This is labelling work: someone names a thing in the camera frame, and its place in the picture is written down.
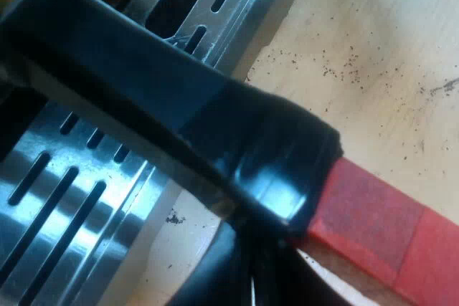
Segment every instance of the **light wood table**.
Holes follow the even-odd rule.
[[[295,0],[247,82],[332,124],[347,158],[459,224],[457,2]],[[182,252],[200,238],[184,243]],[[166,240],[160,236],[156,247],[166,247]],[[161,268],[147,275],[171,280]],[[169,293],[177,287],[170,282]],[[136,295],[145,293],[140,288]],[[155,300],[151,295],[137,305],[164,301]]]

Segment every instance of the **dark speck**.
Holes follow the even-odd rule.
[[[172,216],[168,216],[166,218],[166,222],[171,222],[172,224],[182,224],[185,221],[185,217],[183,216],[181,219],[177,218],[177,215],[174,213]]]

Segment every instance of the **stainless steel plate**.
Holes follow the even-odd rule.
[[[103,1],[243,80],[293,0]],[[0,305],[122,305],[179,190],[49,102],[0,163]]]

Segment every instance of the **wooden stick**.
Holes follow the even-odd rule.
[[[381,305],[459,305],[459,227],[345,158],[307,237],[298,248]]]

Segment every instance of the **tool handle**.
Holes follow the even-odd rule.
[[[341,156],[296,104],[232,80],[99,0],[15,0],[5,65],[124,142],[222,216],[301,236]]]

